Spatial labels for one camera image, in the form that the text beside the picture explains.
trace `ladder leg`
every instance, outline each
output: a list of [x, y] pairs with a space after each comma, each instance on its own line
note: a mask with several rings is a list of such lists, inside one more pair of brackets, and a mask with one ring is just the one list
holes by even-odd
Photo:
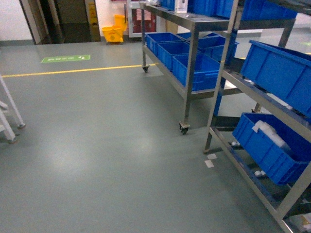
[[5, 137], [6, 137], [11, 143], [16, 142], [15, 133], [13, 132], [11, 126], [9, 125], [9, 122], [8, 122], [7, 119], [5, 118], [5, 115], [4, 115], [4, 113], [2, 112], [2, 110], [0, 110], [0, 121], [1, 121], [1, 124], [5, 127], [5, 130], [4, 130], [4, 135], [5, 135]]
[[8, 106], [9, 106], [9, 110], [10, 110], [10, 112], [11, 112], [11, 114], [12, 114], [12, 116], [13, 116], [16, 124], [17, 124], [17, 127], [19, 129], [22, 129], [22, 128], [25, 127], [25, 123], [24, 123], [23, 119], [21, 118], [21, 115], [20, 115], [20, 113], [19, 113], [19, 111], [18, 111], [18, 109], [17, 109], [17, 107], [16, 107], [16, 105], [14, 103], [14, 100], [13, 100], [11, 94], [10, 94], [10, 91], [7, 88], [7, 86], [6, 86], [5, 82], [4, 82], [3, 77], [1, 76], [1, 74], [0, 74], [0, 82], [1, 82], [1, 85], [3, 87], [3, 90], [4, 90], [5, 94], [6, 94], [7, 98], [8, 98], [8, 100], [9, 100], [9, 102], [7, 103]]

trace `blue plastic bin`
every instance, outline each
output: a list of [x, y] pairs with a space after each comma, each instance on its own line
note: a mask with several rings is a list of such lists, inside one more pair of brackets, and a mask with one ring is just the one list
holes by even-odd
[[186, 42], [159, 43], [157, 48], [157, 57], [169, 69], [173, 70], [173, 56], [187, 54], [189, 55], [190, 46]]
[[[233, 0], [217, 0], [216, 15], [230, 18]], [[268, 0], [245, 0], [242, 20], [290, 19], [297, 12], [276, 5]]]
[[241, 74], [311, 117], [311, 56], [250, 41]]
[[[277, 134], [290, 146], [289, 156], [260, 129], [252, 127], [259, 120], [275, 128]], [[233, 136], [276, 184], [295, 182], [311, 161], [311, 143], [273, 115], [243, 113]]]
[[[187, 40], [187, 41], [189, 41], [190, 38], [191, 38], [191, 33], [178, 33], [178, 34], [176, 34], [176, 35], [177, 35], [178, 37], [181, 37], [181, 38], [184, 39], [184, 40]], [[205, 38], [205, 37], [213, 37], [213, 36], [220, 36], [220, 35], [217, 34], [217, 33], [210, 33], [210, 34], [204, 36], [203, 38]]]
[[160, 42], [183, 41], [172, 33], [146, 33], [147, 47], [157, 56], [157, 44]]
[[[233, 58], [237, 50], [238, 42], [235, 42], [234, 47], [229, 49], [228, 56]], [[225, 38], [222, 36], [208, 37], [199, 39], [198, 50], [207, 56], [220, 61], [225, 47]]]
[[171, 11], [174, 11], [175, 10], [175, 0], [163, 0], [162, 6], [171, 10]]
[[[219, 63], [204, 54], [198, 54], [195, 61], [192, 90], [213, 89], [216, 86]], [[173, 75], [186, 86], [188, 55], [173, 57]]]
[[194, 0], [193, 12], [205, 16], [216, 15], [217, 0]]

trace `metal leg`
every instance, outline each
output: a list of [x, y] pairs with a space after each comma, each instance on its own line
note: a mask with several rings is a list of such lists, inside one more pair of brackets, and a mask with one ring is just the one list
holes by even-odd
[[290, 37], [291, 35], [291, 32], [292, 32], [292, 29], [293, 29], [293, 26], [295, 24], [295, 19], [293, 19], [291, 21], [291, 23], [289, 23], [287, 25], [286, 28], [284, 28], [283, 30], [283, 33], [282, 33], [282, 36], [281, 36], [281, 39], [280, 39], [280, 42], [278, 43], [278, 46], [282, 47], [282, 48], [285, 48], [286, 44], [287, 44], [287, 41], [288, 41], [288, 38]]
[[[145, 39], [145, 10], [141, 9], [141, 41], [142, 45], [144, 46], [146, 44]], [[148, 72], [149, 65], [146, 65], [146, 53], [143, 50], [142, 51], [142, 69], [145, 71], [145, 73]]]
[[211, 144], [211, 142], [212, 142], [212, 135], [210, 134], [210, 132], [208, 131], [208, 136], [207, 136], [207, 140], [206, 140], [206, 143], [205, 143], [205, 150], [204, 150], [204, 154], [208, 154], [208, 153], [210, 153], [210, 150], [209, 150], [209, 148], [210, 148], [210, 144]]
[[7, 98], [8, 98], [8, 100], [9, 100], [9, 102], [8, 102], [9, 111], [12, 114], [12, 116], [13, 116], [16, 124], [17, 124], [17, 127], [19, 129], [22, 129], [22, 128], [25, 127], [25, 123], [24, 123], [23, 119], [21, 118], [21, 115], [20, 115], [20, 113], [19, 113], [19, 111], [18, 111], [18, 109], [17, 109], [17, 107], [16, 107], [16, 105], [14, 103], [14, 100], [13, 100], [11, 94], [10, 94], [10, 91], [7, 88], [7, 86], [6, 86], [5, 82], [4, 82], [3, 77], [1, 76], [1, 74], [0, 74], [0, 82], [1, 82], [1, 85], [3, 87], [3, 90], [4, 90], [5, 94], [6, 94]]
[[193, 27], [191, 30], [191, 42], [190, 42], [190, 51], [188, 58], [188, 70], [187, 70], [187, 80], [186, 80], [186, 92], [184, 95], [184, 119], [179, 122], [180, 130], [183, 134], [186, 134], [188, 128], [190, 127], [188, 123], [189, 119], [189, 110], [190, 110], [190, 102], [191, 102], [191, 94], [192, 94], [192, 83], [194, 76], [194, 68], [195, 68], [195, 60], [198, 49], [198, 39], [199, 39], [199, 31], [196, 27]]
[[261, 111], [261, 105], [259, 103], [256, 103], [256, 106], [254, 109], [252, 109], [253, 113], [260, 113]]
[[292, 206], [295, 205], [296, 201], [300, 198], [303, 192], [311, 183], [311, 163], [306, 167], [304, 172], [301, 174], [295, 185], [291, 188], [289, 193], [286, 195], [282, 203], [276, 209], [280, 218], [284, 218], [290, 211]]
[[15, 133], [13, 132], [11, 126], [9, 125], [9, 122], [5, 118], [2, 110], [0, 110], [0, 124], [4, 126], [4, 135], [5, 137], [9, 140], [10, 143], [15, 143], [16, 142], [16, 136]]
[[233, 6], [232, 6], [232, 12], [230, 16], [228, 31], [226, 34], [224, 52], [222, 54], [222, 60], [220, 62], [220, 68], [219, 68], [216, 88], [214, 92], [213, 104], [212, 104], [212, 108], [210, 110], [208, 122], [207, 122], [208, 137], [207, 137], [207, 142], [205, 145], [205, 151], [204, 151], [205, 153], [208, 152], [210, 144], [211, 144], [212, 135], [210, 134], [210, 130], [211, 130], [211, 127], [214, 126], [215, 117], [218, 115], [222, 95], [224, 93], [225, 79], [222, 77], [222, 73], [225, 67], [225, 63], [227, 61], [228, 50], [230, 46], [232, 46], [235, 42], [238, 29], [240, 27], [241, 18], [242, 18], [243, 8], [238, 7], [238, 3], [239, 3], [239, 0], [234, 0]]

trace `stainless steel shelving cart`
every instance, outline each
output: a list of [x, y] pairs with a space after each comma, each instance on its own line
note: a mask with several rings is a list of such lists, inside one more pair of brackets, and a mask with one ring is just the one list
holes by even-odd
[[[292, 0], [271, 0], [280, 5], [287, 6], [298, 12], [311, 14], [310, 5], [307, 4], [295, 4]], [[241, 0], [234, 0], [230, 23], [228, 28], [228, 34], [231, 36], [236, 33], [236, 30], [239, 28], [239, 24], [242, 15], [242, 7], [239, 7], [242, 3]], [[242, 75], [239, 74], [239, 71], [242, 66], [225, 66], [226, 51], [228, 49], [228, 44], [230, 37], [227, 37], [226, 47], [222, 56], [222, 66], [219, 72], [215, 95], [213, 98], [213, 105], [210, 111], [208, 119], [208, 137], [205, 147], [205, 153], [212, 153], [214, 150], [210, 150], [210, 143], [212, 137], [217, 138], [221, 142], [221, 148], [225, 154], [229, 157], [238, 171], [246, 179], [250, 187], [254, 190], [256, 195], [266, 206], [271, 215], [275, 218], [281, 228], [287, 233], [297, 232], [296, 229], [290, 227], [290, 222], [288, 217], [305, 214], [311, 211], [310, 203], [306, 202], [304, 199], [305, 194], [310, 191], [311, 184], [311, 163], [307, 166], [305, 171], [302, 173], [300, 178], [295, 182], [294, 185], [288, 185], [288, 190], [284, 193], [284, 196], [281, 200], [276, 200], [273, 195], [268, 191], [267, 187], [259, 181], [259, 179], [254, 175], [250, 167], [242, 159], [242, 157], [237, 153], [233, 146], [225, 139], [224, 135], [221, 132], [231, 132], [237, 126], [239, 117], [228, 117], [228, 116], [218, 116], [218, 109], [221, 103], [222, 93], [224, 90], [224, 82], [228, 80], [234, 84], [239, 90], [247, 94], [250, 98], [255, 100], [258, 104], [257, 106], [263, 106], [270, 113], [279, 118], [282, 122], [304, 137], [306, 140], [311, 142], [311, 125], [303, 119], [303, 117], [297, 115], [296, 113], [290, 111], [279, 102], [275, 101], [273, 98], [268, 96], [264, 90], [257, 88], [255, 85], [247, 82], [242, 78]]]
[[[190, 102], [195, 99], [204, 99], [210, 98], [214, 95], [214, 89], [202, 90], [192, 92], [192, 81], [194, 73], [194, 64], [198, 48], [198, 38], [199, 32], [210, 32], [210, 31], [226, 31], [228, 28], [232, 27], [232, 21], [228, 19], [221, 19], [216, 17], [206, 17], [202, 15], [190, 14], [190, 13], [175, 13], [169, 11], [163, 7], [149, 6], [145, 3], [140, 3], [141, 14], [142, 14], [142, 54], [143, 54], [143, 69], [145, 72], [148, 72], [148, 65], [146, 64], [146, 54], [156, 63], [158, 68], [162, 71], [165, 77], [172, 83], [178, 93], [184, 99], [183, 105], [183, 119], [179, 122], [180, 130], [183, 134], [186, 134], [188, 131], [189, 125], [189, 110]], [[186, 87], [183, 87], [179, 81], [173, 76], [173, 74], [159, 61], [156, 56], [145, 45], [145, 30], [144, 30], [144, 10], [149, 11], [161, 18], [164, 18], [168, 21], [176, 23], [184, 28], [187, 28], [191, 31], [190, 39], [190, 52], [189, 52], [189, 61], [188, 61], [188, 71], [187, 71], [187, 81]], [[255, 20], [255, 21], [242, 21], [239, 24], [235, 24], [237, 29], [246, 30], [246, 29], [269, 29], [269, 28], [284, 28], [280, 46], [284, 47], [287, 43], [288, 37], [292, 31], [295, 19], [288, 20]], [[232, 33], [227, 33], [227, 38], [229, 38]], [[225, 88], [223, 95], [232, 95], [238, 94], [240, 91], [236, 88]]]

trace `white paper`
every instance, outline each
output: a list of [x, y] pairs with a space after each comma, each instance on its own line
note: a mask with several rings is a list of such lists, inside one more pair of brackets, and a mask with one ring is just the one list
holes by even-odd
[[212, 159], [217, 159], [217, 156], [216, 156], [216, 154], [209, 154], [209, 155], [207, 156], [207, 158], [208, 158], [209, 160], [212, 160]]
[[213, 162], [210, 161], [210, 160], [205, 160], [205, 164], [206, 164], [206, 166], [207, 166], [208, 168], [214, 167]]

